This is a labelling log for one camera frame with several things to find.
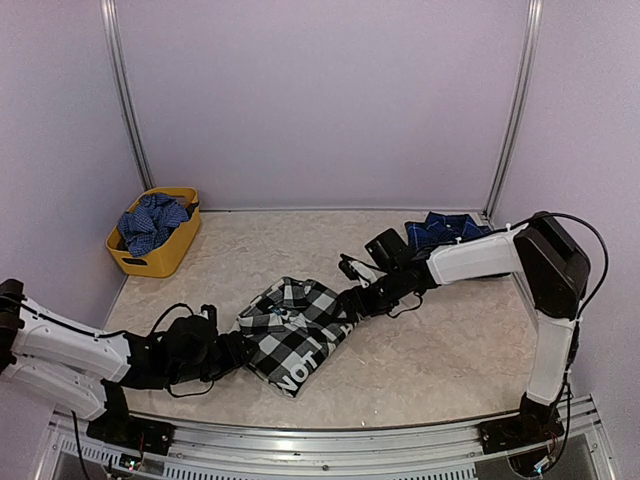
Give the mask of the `black white checked shirt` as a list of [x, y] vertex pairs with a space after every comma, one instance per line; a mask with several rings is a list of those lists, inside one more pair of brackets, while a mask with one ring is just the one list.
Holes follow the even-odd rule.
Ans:
[[247, 368], [294, 398], [360, 320], [320, 282], [283, 277], [255, 297], [236, 324], [258, 346]]

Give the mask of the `blue plaid shirt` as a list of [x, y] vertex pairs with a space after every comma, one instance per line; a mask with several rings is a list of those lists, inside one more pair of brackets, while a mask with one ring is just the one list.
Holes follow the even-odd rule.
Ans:
[[476, 223], [469, 214], [429, 212], [422, 222], [407, 221], [404, 226], [408, 244], [415, 251], [448, 245], [458, 239], [474, 240], [491, 232], [489, 226]]

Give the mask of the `yellow plastic basket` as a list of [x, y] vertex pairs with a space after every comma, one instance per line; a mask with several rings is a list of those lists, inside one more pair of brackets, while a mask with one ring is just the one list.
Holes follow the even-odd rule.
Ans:
[[196, 189], [154, 188], [121, 215], [106, 248], [125, 274], [166, 278], [178, 269], [200, 225]]

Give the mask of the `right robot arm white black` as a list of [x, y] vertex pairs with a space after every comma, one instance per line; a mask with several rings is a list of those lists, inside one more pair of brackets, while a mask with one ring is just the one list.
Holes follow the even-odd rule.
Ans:
[[357, 286], [339, 295], [350, 315], [388, 315], [409, 294], [459, 281], [523, 275], [536, 316], [533, 368], [517, 414], [480, 424], [484, 453], [496, 453], [567, 435], [557, 405], [569, 390], [569, 371], [579, 347], [580, 322], [596, 291], [588, 286], [591, 261], [561, 225], [565, 214], [537, 212], [515, 225], [471, 240], [456, 239], [417, 253], [388, 229], [366, 249], [380, 277], [368, 265], [342, 256], [340, 269]]

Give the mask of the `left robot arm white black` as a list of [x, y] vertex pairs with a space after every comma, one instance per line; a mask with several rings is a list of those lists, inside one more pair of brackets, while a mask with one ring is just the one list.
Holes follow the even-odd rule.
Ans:
[[173, 424], [134, 416], [125, 392], [169, 391], [180, 383], [216, 381], [249, 363], [257, 344], [221, 333], [217, 310], [178, 317], [146, 335], [106, 332], [59, 316], [1, 284], [1, 377], [46, 397], [87, 421], [89, 437], [142, 453], [167, 454]]

